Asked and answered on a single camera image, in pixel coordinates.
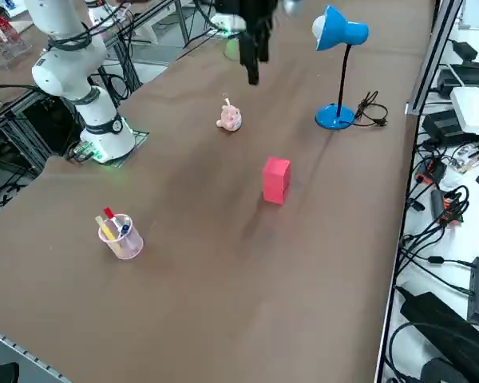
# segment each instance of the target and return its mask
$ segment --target pen holder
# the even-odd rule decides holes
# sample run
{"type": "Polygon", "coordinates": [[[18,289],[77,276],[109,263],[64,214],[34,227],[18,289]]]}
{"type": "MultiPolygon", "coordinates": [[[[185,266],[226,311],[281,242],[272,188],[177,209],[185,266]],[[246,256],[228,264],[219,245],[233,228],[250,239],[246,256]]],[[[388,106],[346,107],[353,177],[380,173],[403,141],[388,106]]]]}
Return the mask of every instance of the pen holder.
{"type": "Polygon", "coordinates": [[[144,240],[138,234],[137,229],[133,226],[133,220],[126,214],[116,214],[115,217],[124,225],[129,225],[128,232],[125,235],[120,235],[120,231],[117,230],[117,226],[112,220],[107,219],[105,225],[110,231],[117,237],[114,240],[108,240],[103,234],[101,228],[97,231],[99,239],[106,243],[113,253],[119,259],[131,259],[135,258],[138,253],[141,252],[144,247],[144,240]]]}

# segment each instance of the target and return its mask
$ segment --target blue desk lamp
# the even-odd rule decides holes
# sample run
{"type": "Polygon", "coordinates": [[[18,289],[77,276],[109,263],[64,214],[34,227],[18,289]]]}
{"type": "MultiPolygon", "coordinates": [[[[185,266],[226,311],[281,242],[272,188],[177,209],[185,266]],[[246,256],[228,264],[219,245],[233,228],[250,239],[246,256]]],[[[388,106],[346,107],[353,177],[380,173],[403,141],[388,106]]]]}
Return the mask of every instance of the blue desk lamp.
{"type": "Polygon", "coordinates": [[[352,45],[361,45],[369,36],[369,28],[361,22],[347,22],[344,16],[333,6],[327,6],[325,13],[315,19],[312,33],[318,40],[316,50],[330,49],[341,42],[346,44],[346,52],[342,61],[341,88],[338,103],[324,106],[316,113],[316,122],[323,128],[345,129],[354,122],[353,110],[342,105],[346,63],[352,45]]]}

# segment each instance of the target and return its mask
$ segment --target pink cube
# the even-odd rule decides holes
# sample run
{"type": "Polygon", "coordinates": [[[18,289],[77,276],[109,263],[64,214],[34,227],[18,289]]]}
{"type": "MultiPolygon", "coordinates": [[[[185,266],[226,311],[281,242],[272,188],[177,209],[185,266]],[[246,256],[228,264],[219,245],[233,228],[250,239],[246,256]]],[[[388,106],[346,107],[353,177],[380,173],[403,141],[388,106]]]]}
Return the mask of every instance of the pink cube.
{"type": "Polygon", "coordinates": [[[291,162],[270,157],[263,169],[263,197],[268,202],[283,204],[291,178],[291,162]]]}

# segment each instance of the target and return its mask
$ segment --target robotic arm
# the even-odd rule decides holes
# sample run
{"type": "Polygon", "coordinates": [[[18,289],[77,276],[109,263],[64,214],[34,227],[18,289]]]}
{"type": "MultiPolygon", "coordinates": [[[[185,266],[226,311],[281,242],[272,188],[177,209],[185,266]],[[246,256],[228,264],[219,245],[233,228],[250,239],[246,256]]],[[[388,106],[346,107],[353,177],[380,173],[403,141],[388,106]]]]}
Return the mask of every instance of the robotic arm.
{"type": "MultiPolygon", "coordinates": [[[[93,14],[109,15],[105,0],[86,1],[93,14]]],[[[82,144],[93,158],[105,163],[130,153],[135,146],[132,130],[117,112],[110,95],[87,77],[106,57],[99,32],[88,32],[77,15],[73,0],[25,0],[37,28],[48,34],[52,46],[32,68],[36,84],[45,92],[64,97],[82,116],[82,144]]]]}

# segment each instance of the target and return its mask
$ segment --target white power adapter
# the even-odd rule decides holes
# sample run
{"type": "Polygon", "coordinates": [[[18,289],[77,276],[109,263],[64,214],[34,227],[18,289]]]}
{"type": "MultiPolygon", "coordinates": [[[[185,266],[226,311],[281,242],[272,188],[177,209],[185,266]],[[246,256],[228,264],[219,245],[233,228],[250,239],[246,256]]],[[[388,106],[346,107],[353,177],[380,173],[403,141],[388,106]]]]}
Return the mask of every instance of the white power adapter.
{"type": "Polygon", "coordinates": [[[479,134],[479,88],[456,87],[450,99],[463,132],[479,134]]]}

